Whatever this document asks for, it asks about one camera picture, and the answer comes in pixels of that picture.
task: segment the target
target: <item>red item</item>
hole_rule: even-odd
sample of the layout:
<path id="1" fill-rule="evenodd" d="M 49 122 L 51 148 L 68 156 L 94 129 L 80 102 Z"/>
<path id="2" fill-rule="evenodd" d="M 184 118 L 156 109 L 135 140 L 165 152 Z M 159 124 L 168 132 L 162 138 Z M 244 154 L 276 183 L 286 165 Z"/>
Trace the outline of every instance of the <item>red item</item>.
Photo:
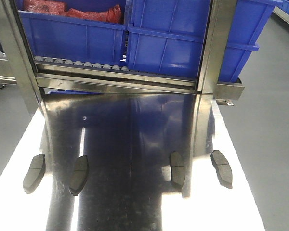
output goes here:
<path id="1" fill-rule="evenodd" d="M 121 23 L 122 18 L 121 8 L 119 4 L 110 8 L 108 11 L 104 12 L 91 12 L 91 11 L 83 12 L 71 8 L 68 10 L 67 16 L 107 23 Z"/>
<path id="2" fill-rule="evenodd" d="M 76 9 L 67 11 L 67 4 L 51 0 L 24 0 L 24 10 L 36 13 L 55 14 L 67 17 L 82 18 L 107 23 L 121 23 L 122 13 L 119 4 L 104 12 L 83 12 Z"/>
<path id="3" fill-rule="evenodd" d="M 60 15 L 60 12 L 67 11 L 67 4 L 60 1 L 24 0 L 24 10 Z"/>

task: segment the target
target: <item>gray floor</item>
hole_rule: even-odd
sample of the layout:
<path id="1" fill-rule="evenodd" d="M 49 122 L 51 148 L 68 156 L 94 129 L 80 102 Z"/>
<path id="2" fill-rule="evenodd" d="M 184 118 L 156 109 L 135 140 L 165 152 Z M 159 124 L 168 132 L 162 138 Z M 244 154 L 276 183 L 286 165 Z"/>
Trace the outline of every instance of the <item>gray floor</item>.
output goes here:
<path id="1" fill-rule="evenodd" d="M 266 230 L 289 231 L 289 27 L 271 18 L 258 43 L 241 99 L 221 111 Z M 0 91 L 0 173 L 28 123 L 17 86 Z"/>
<path id="2" fill-rule="evenodd" d="M 30 122 L 17 86 L 0 90 L 0 175 Z"/>

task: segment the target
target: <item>steel table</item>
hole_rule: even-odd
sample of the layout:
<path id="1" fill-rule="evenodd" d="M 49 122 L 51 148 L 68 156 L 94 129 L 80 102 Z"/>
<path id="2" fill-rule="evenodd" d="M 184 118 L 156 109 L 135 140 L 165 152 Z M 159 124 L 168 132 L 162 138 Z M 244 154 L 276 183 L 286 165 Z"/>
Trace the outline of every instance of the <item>steel table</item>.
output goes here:
<path id="1" fill-rule="evenodd" d="M 0 177 L 0 231 L 263 231 L 216 101 L 206 101 L 208 123 L 195 127 L 195 100 L 180 94 L 45 96 L 44 115 L 34 114 Z M 194 148 L 199 127 L 207 131 L 205 153 Z M 227 158 L 233 189 L 219 184 L 213 149 Z M 173 151 L 190 161 L 185 198 L 171 183 Z M 24 176 L 40 153 L 46 173 L 26 194 Z M 83 154 L 88 181 L 73 197 L 68 182 Z"/>

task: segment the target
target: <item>stainless steel frame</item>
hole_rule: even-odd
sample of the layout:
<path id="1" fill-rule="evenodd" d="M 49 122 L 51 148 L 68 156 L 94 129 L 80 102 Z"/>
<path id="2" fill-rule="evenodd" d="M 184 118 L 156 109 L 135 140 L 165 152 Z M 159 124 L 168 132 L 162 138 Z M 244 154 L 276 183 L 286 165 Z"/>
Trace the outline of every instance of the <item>stainless steel frame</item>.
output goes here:
<path id="1" fill-rule="evenodd" d="M 236 0 L 213 0 L 197 90 L 213 94 L 221 71 Z"/>
<path id="2" fill-rule="evenodd" d="M 216 99 L 238 100 L 243 93 L 244 86 L 239 79 L 237 83 L 218 82 L 214 91 Z"/>
<path id="3" fill-rule="evenodd" d="M 33 115 L 42 101 L 43 90 L 36 83 L 37 70 L 13 0 L 0 0 L 0 41 L 27 109 Z"/>
<path id="4" fill-rule="evenodd" d="M 43 88 L 120 94 L 214 94 L 235 6 L 236 0 L 212 0 L 201 70 L 199 77 L 190 81 L 171 76 L 34 62 L 14 0 L 0 0 L 0 39 L 15 78 L 14 81 L 7 61 L 2 59 L 0 66 L 4 70 L 0 69 L 0 82 L 17 82 L 30 113 L 40 105 Z"/>

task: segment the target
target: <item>metal rail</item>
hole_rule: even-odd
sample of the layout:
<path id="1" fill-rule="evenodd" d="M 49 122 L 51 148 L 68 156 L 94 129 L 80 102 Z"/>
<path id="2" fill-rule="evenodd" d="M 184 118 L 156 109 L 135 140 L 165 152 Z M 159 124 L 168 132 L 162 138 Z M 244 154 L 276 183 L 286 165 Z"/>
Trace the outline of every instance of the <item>metal rail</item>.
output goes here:
<path id="1" fill-rule="evenodd" d="M 37 70 L 14 0 L 0 0 L 0 41 L 27 109 L 33 115 L 42 101 L 43 89 L 35 80 Z"/>
<path id="2" fill-rule="evenodd" d="M 286 23 L 289 24 L 289 14 L 284 12 L 282 9 L 278 8 L 277 6 L 274 8 L 273 12 L 279 16 L 281 19 L 283 19 Z"/>
<path id="3" fill-rule="evenodd" d="M 213 0 L 197 90 L 213 94 L 223 64 L 236 0 Z"/>

